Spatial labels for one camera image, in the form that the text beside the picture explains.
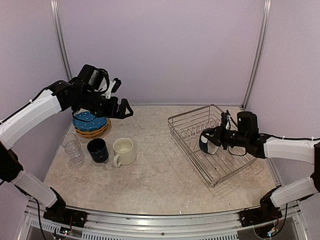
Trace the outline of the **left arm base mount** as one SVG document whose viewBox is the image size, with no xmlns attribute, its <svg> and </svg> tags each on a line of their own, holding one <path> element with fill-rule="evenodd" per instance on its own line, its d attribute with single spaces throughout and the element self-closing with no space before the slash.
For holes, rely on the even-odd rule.
<svg viewBox="0 0 320 240">
<path fill-rule="evenodd" d="M 85 211 L 67 208 L 63 205 L 47 207 L 43 214 L 46 220 L 79 228 L 84 228 L 87 216 L 88 213 Z"/>
</svg>

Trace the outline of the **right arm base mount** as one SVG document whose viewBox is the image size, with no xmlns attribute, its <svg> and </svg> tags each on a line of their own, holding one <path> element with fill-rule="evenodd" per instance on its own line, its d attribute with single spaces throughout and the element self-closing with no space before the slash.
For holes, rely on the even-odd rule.
<svg viewBox="0 0 320 240">
<path fill-rule="evenodd" d="M 271 212 L 262 211 L 260 207 L 257 208 L 245 208 L 239 212 L 240 223 L 242 227 L 249 227 L 253 225 L 259 225 L 280 219 L 282 212 L 279 208 L 272 210 Z"/>
</svg>

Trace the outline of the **white mug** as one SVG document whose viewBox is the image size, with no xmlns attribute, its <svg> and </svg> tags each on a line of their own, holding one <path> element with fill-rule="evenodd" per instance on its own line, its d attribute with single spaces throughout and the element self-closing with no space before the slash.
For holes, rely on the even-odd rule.
<svg viewBox="0 0 320 240">
<path fill-rule="evenodd" d="M 113 166 L 119 168 L 120 166 L 130 165 L 137 158 L 137 151 L 134 142 L 130 138 L 119 138 L 113 145 Z"/>
</svg>

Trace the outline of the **blue dotted plate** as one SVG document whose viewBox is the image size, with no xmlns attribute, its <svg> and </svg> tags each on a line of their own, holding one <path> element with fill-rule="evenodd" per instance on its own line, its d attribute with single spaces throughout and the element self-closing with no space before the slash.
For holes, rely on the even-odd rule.
<svg viewBox="0 0 320 240">
<path fill-rule="evenodd" d="M 83 111 L 78 113 L 72 119 L 73 126 L 81 132 L 92 132 L 101 129 L 107 124 L 106 117 L 96 117 L 89 111 Z"/>
</svg>

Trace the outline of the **dark blue mug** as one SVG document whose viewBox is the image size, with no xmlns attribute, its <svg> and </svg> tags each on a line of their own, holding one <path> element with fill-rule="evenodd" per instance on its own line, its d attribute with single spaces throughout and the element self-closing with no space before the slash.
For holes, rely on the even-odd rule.
<svg viewBox="0 0 320 240">
<path fill-rule="evenodd" d="M 96 163 L 104 163 L 109 159 L 106 142 L 102 138 L 95 138 L 87 144 L 87 150 Z"/>
</svg>

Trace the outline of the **clear glass front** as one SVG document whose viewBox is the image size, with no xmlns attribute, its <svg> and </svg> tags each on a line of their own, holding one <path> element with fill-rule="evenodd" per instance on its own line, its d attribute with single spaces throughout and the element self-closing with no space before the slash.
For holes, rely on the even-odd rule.
<svg viewBox="0 0 320 240">
<path fill-rule="evenodd" d="M 81 155 L 81 146 L 74 133 L 65 134 L 60 141 L 60 145 L 71 158 Z"/>
</svg>

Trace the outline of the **teal white bowl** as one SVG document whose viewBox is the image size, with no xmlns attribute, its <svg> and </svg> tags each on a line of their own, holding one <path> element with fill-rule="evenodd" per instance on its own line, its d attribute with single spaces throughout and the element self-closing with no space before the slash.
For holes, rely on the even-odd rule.
<svg viewBox="0 0 320 240">
<path fill-rule="evenodd" d="M 212 141 L 210 141 L 208 137 L 213 138 L 214 134 L 209 133 L 208 131 L 203 131 L 200 134 L 198 140 L 199 149 L 207 155 L 214 155 L 218 151 L 219 147 L 212 143 Z"/>
</svg>

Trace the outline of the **clear glass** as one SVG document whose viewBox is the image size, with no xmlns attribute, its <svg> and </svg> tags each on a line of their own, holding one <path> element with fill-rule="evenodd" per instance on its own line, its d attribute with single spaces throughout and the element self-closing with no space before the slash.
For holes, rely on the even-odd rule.
<svg viewBox="0 0 320 240">
<path fill-rule="evenodd" d="M 81 146 L 74 133 L 65 134 L 60 141 L 60 145 L 71 158 L 81 155 Z"/>
<path fill-rule="evenodd" d="M 70 145 L 66 148 L 65 152 L 74 164 L 81 164 L 85 160 L 85 156 L 80 145 Z"/>
</svg>

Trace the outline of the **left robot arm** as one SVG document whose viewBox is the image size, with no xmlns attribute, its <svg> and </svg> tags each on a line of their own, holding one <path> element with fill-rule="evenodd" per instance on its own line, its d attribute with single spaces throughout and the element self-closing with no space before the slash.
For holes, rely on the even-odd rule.
<svg viewBox="0 0 320 240">
<path fill-rule="evenodd" d="M 70 211 L 63 198 L 25 170 L 13 148 L 43 122 L 68 109 L 73 113 L 87 110 L 97 118 L 123 120 L 133 116 L 129 101 L 113 95 L 121 84 L 118 78 L 111 80 L 105 69 L 86 64 L 77 76 L 69 81 L 58 80 L 44 87 L 36 97 L 1 120 L 1 180 L 37 200 L 57 221 L 66 222 L 70 218 Z"/>
</svg>

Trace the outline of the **yellow dotted plate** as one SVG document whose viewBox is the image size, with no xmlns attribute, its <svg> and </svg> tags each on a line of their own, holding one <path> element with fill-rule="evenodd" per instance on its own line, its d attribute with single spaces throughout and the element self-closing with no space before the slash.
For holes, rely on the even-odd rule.
<svg viewBox="0 0 320 240">
<path fill-rule="evenodd" d="M 75 131 L 81 136 L 93 138 L 107 131 L 111 126 L 108 118 L 96 118 L 89 122 L 74 121 Z"/>
<path fill-rule="evenodd" d="M 103 127 L 94 131 L 80 131 L 78 129 L 76 129 L 75 131 L 78 135 L 80 135 L 83 138 L 93 139 L 106 133 L 110 128 L 111 128 L 111 122 L 108 121 Z"/>
</svg>

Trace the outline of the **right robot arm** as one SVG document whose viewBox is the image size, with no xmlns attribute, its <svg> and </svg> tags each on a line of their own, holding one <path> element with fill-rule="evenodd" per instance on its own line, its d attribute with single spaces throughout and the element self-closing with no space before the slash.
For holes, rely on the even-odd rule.
<svg viewBox="0 0 320 240">
<path fill-rule="evenodd" d="M 266 193 L 259 207 L 240 212 L 244 222 L 268 222 L 282 217 L 280 207 L 292 201 L 304 200 L 320 191 L 320 140 L 318 138 L 288 138 L 260 133 L 258 117 L 250 111 L 237 113 L 237 129 L 230 127 L 228 112 L 221 113 L 221 124 L 203 130 L 198 144 L 203 153 L 213 155 L 212 146 L 228 150 L 244 148 L 246 154 L 258 159 L 284 159 L 313 165 L 313 173 L 291 184 Z"/>
</svg>

